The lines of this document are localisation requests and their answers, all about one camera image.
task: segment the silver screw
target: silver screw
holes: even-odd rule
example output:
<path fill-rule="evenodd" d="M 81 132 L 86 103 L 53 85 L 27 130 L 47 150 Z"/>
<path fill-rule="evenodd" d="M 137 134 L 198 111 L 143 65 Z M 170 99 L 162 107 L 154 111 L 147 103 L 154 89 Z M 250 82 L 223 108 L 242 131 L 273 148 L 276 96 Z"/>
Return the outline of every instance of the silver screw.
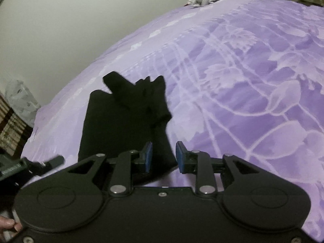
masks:
<path fill-rule="evenodd" d="M 302 239 L 300 237 L 295 237 L 291 240 L 291 243 L 302 243 Z"/>
<path fill-rule="evenodd" d="M 24 237 L 22 242 L 24 242 L 24 243 L 34 243 L 34 240 L 31 237 Z"/>
<path fill-rule="evenodd" d="M 161 193 L 159 193 L 159 196 L 160 196 L 160 197 L 165 197 L 165 196 L 167 196 L 167 193 L 165 193 L 165 192 L 161 192 Z"/>
<path fill-rule="evenodd" d="M 110 188 L 110 191 L 113 192 L 114 194 L 120 194 L 126 191 L 126 187 L 124 187 L 123 185 L 113 185 Z"/>
<path fill-rule="evenodd" d="M 199 188 L 199 191 L 203 194 L 212 194 L 216 191 L 216 188 L 211 185 L 203 185 Z"/>

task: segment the bed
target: bed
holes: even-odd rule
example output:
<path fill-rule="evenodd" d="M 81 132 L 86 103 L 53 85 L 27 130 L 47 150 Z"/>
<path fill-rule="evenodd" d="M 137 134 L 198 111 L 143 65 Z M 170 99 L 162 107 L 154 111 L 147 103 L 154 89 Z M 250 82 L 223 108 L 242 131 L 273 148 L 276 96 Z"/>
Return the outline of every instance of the bed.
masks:
<path fill-rule="evenodd" d="M 312 201 L 303 229 L 321 241 L 323 56 L 323 8 L 285 0 L 182 7 L 109 48 L 42 107 L 22 156 L 76 163 L 89 95 L 109 92 L 102 77 L 163 75 L 173 149 L 183 141 L 212 157 L 235 154 L 299 185 Z M 175 170 L 150 185 L 192 186 L 193 178 Z"/>

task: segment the plastic bag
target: plastic bag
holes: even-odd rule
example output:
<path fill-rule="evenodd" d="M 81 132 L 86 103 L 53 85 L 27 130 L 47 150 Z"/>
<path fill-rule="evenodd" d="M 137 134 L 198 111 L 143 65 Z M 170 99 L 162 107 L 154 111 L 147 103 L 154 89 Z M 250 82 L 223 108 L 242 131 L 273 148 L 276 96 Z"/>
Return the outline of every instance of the plastic bag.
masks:
<path fill-rule="evenodd" d="M 27 125 L 34 127 L 36 112 L 40 105 L 24 83 L 20 80 L 10 81 L 5 89 L 4 96 L 14 112 Z"/>

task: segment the black garment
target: black garment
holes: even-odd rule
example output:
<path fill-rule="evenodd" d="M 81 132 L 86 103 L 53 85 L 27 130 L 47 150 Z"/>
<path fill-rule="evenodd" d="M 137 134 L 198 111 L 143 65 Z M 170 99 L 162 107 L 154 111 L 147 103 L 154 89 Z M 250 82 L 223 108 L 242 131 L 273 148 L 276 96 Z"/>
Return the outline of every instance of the black garment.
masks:
<path fill-rule="evenodd" d="M 171 119 L 165 100 L 165 81 L 159 76 L 130 83 L 117 72 L 103 77 L 111 90 L 90 94 L 83 125 L 79 161 L 97 153 L 109 158 L 128 150 L 142 150 L 147 141 L 153 143 L 151 173 L 133 180 L 143 183 L 170 171 L 177 165 L 165 133 Z"/>

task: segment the wall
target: wall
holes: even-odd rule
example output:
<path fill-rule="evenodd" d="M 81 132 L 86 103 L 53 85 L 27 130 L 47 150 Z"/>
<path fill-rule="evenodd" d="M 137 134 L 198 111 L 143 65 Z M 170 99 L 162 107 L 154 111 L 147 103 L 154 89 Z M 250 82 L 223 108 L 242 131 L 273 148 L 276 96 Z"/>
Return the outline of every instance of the wall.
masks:
<path fill-rule="evenodd" d="M 0 91 L 23 80 L 47 104 L 109 46 L 187 0 L 4 0 Z"/>

